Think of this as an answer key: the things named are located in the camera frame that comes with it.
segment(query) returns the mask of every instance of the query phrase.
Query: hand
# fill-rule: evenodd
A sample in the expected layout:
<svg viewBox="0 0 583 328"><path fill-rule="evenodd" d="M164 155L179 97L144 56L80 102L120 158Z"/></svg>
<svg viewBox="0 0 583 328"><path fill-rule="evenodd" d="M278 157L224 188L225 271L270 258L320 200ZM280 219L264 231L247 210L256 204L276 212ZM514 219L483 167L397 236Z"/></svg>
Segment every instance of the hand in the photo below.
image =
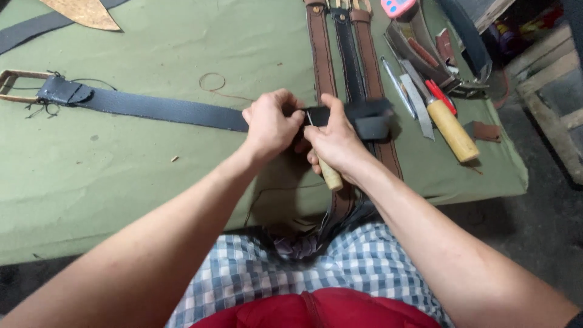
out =
<svg viewBox="0 0 583 328"><path fill-rule="evenodd" d="M282 106L294 109L290 117L283 115ZM245 140L260 160L269 161L289 147L293 138L304 122L303 107L291 92L279 89L264 93L243 110L243 118L249 124L249 133Z"/></svg>
<svg viewBox="0 0 583 328"><path fill-rule="evenodd" d="M359 169L359 163L363 159L374 160L374 157L366 150L346 118L340 99L324 93L322 102L330 108L330 118L326 127L305 127L304 138L313 147L308 153L308 162L312 164L314 172L320 174L320 156L324 162L340 172L346 181L354 184L352 173Z"/></svg>

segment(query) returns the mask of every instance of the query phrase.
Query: green table cover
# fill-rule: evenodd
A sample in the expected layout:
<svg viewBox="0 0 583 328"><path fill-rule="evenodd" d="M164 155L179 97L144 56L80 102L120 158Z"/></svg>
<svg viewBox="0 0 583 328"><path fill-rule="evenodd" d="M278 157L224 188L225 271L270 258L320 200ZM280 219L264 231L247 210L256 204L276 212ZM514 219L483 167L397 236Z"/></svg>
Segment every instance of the green table cover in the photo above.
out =
<svg viewBox="0 0 583 328"><path fill-rule="evenodd" d="M377 54L397 68L382 38L389 19L378 1L373 1L373 10ZM446 22L437 5L425 1L424 10L431 32L438 33ZM11 1L0 13L0 29L49 11L38 0ZM248 101L198 86L203 74L217 72L226 78L221 90L226 94L256 99L263 92L288 88L307 105L315 104L301 0L130 0L110 13L124 33L71 25L0 55L0 69L50 69L68 79L101 79L124 92L240 110L248 106ZM331 24L328 30L335 35ZM336 38L330 39L344 97ZM465 64L461 70L470 77ZM384 72L382 78L399 120L394 133L405 182L416 192L433 204L449 204L526 191L527 171L505 133L501 144L477 142L482 152L477 169L483 175L464 168L439 133L435 142L423 138ZM206 82L212 88L221 80L210 76ZM17 86L40 84L17 81ZM489 100L455 103L462 124L500 124ZM25 119L29 114L24 104L0 102L0 264L89 250L195 183L245 139L239 132L81 108L63 107L56 117L43 111ZM172 163L174 156L180 158ZM331 196L326 186L296 188L318 182L321 178L303 157L277 158L250 185L227 229L243 226L251 203L264 189L250 225L321 215Z"/></svg>

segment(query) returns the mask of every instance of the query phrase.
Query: forearm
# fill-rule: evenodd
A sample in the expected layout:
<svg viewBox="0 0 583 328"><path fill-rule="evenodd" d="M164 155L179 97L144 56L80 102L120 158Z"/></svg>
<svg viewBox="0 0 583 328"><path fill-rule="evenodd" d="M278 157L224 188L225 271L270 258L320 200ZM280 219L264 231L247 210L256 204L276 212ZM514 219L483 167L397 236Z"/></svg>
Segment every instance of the forearm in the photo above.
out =
<svg viewBox="0 0 583 328"><path fill-rule="evenodd" d="M242 146L59 273L2 326L163 326L259 167Z"/></svg>
<svg viewBox="0 0 583 328"><path fill-rule="evenodd" d="M461 229L376 160L355 180L458 327L562 327L578 309Z"/></svg>

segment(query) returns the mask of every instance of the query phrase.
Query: checkered fabric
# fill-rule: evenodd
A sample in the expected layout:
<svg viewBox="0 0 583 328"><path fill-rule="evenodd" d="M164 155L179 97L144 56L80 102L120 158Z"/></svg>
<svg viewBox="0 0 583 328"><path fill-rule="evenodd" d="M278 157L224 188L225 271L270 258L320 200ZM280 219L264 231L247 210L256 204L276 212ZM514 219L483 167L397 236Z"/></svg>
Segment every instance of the checkered fabric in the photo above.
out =
<svg viewBox="0 0 583 328"><path fill-rule="evenodd" d="M255 299L345 287L401 300L453 327L421 274L386 224L369 222L338 235L312 263L274 260L251 238L222 235L174 310L167 327L188 327L204 317Z"/></svg>

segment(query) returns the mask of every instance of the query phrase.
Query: brass belt buckle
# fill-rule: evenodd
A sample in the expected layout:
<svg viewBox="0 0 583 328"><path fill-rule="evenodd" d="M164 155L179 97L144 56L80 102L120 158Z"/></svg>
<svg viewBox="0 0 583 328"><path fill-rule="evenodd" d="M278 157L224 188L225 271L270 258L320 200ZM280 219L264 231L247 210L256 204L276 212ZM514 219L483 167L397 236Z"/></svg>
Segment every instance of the brass belt buckle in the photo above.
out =
<svg viewBox="0 0 583 328"><path fill-rule="evenodd" d="M16 78L33 78L33 79L48 79L52 73L41 73L41 72L30 72L30 71L18 71L16 69L6 69L0 73L0 99L8 100L10 102L34 104L38 102L38 97L23 97L23 96L9 96L7 95L8 90L12 86L5 85L6 81Z"/></svg>

